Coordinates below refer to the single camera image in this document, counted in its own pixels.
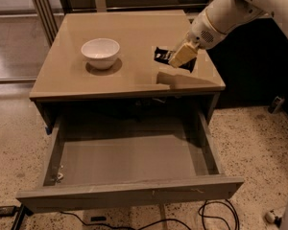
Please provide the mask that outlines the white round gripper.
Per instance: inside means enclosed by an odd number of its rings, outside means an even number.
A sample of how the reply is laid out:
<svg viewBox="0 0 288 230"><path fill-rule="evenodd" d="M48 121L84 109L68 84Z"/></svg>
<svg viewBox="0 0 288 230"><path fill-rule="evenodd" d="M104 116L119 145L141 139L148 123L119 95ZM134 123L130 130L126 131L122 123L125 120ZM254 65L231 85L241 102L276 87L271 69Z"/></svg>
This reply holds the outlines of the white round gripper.
<svg viewBox="0 0 288 230"><path fill-rule="evenodd" d="M186 34L188 41L182 42L181 46L170 56L169 64L174 68L179 68L188 63L198 55L199 48L211 49L223 41L229 30L221 30L214 25L205 11L199 13L191 23Z"/></svg>

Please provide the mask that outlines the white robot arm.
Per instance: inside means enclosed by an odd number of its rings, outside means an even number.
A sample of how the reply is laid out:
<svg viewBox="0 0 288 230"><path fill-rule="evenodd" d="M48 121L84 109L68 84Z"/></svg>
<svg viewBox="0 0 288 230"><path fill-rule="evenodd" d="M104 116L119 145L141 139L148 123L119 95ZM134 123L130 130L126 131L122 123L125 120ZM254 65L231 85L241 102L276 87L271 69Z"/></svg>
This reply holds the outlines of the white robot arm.
<svg viewBox="0 0 288 230"><path fill-rule="evenodd" d="M235 28L270 15L288 39L288 0L213 0L193 20L185 38L169 57L180 68L224 40Z"/></svg>

